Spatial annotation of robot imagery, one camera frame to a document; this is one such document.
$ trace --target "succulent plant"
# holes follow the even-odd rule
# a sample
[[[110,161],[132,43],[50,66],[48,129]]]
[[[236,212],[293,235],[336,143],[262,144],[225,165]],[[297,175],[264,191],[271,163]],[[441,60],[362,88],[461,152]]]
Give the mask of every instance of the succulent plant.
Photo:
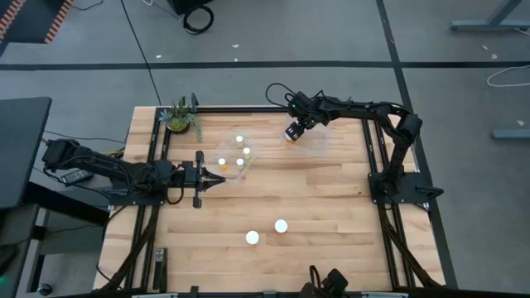
[[[202,127],[197,117],[190,113],[190,107],[186,107],[185,97],[179,100],[178,105],[173,102],[171,108],[163,110],[158,119],[166,122],[166,125],[174,132],[182,131],[189,124],[193,124],[196,127],[197,140],[202,141]]]

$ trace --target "white cable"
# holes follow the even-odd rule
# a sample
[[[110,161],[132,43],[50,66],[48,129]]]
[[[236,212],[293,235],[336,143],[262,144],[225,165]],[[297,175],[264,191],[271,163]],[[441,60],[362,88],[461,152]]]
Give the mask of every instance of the white cable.
[[[519,32],[519,33],[523,33],[524,35],[526,36],[530,36],[530,33],[528,32],[525,32],[523,30],[520,30],[518,28],[514,28],[515,31]],[[490,82],[490,80],[494,77],[496,77],[497,75],[500,75],[502,73],[505,73],[507,71],[510,71],[510,70],[522,70],[522,69],[525,69],[525,68],[528,68],[530,67],[530,65],[525,65],[525,66],[517,66],[517,67],[510,67],[510,68],[507,68],[506,70],[501,70],[499,72],[496,72],[494,74],[492,74],[488,80],[486,81],[486,83],[488,83],[488,86],[490,87],[498,87],[498,88],[501,88],[501,87],[523,87],[523,86],[530,86],[530,83],[521,83],[521,84],[492,84]]]

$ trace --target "potted plant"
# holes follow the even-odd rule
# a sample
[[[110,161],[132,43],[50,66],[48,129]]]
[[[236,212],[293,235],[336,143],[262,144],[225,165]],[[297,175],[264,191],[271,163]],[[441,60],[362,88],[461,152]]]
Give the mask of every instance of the potted plant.
[[[193,124],[196,127],[197,140],[201,141],[202,139],[200,123],[197,117],[190,112],[190,107],[186,107],[184,97],[179,101],[178,106],[173,102],[171,108],[162,111],[159,120],[165,122],[167,129],[175,134],[188,132],[191,124]]]

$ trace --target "clear plastic container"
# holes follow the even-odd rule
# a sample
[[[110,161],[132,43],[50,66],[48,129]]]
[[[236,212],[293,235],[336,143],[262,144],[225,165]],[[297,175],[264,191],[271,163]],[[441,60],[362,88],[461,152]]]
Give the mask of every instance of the clear plastic container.
[[[294,142],[285,133],[285,130],[293,122],[296,122],[296,119],[287,115],[283,123],[283,130],[281,131],[281,139],[284,146],[292,150],[297,150],[305,156],[323,156],[330,145],[331,123],[327,127],[322,124],[317,124],[312,129],[305,130],[304,134]]]
[[[206,169],[223,176],[230,184],[237,184],[256,159],[257,152],[255,142],[244,132],[232,131],[208,156]]]

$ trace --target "plant pot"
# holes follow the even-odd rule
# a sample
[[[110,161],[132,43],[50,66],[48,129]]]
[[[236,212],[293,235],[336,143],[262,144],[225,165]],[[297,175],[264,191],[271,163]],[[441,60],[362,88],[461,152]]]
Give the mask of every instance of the plant pot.
[[[171,127],[166,123],[166,128],[169,129],[171,132],[173,132],[175,134],[185,134],[185,133],[187,133],[190,130],[190,126],[191,126],[191,123],[188,123],[188,125],[186,125],[183,129],[181,129],[180,131],[177,131],[177,130],[171,129]]]

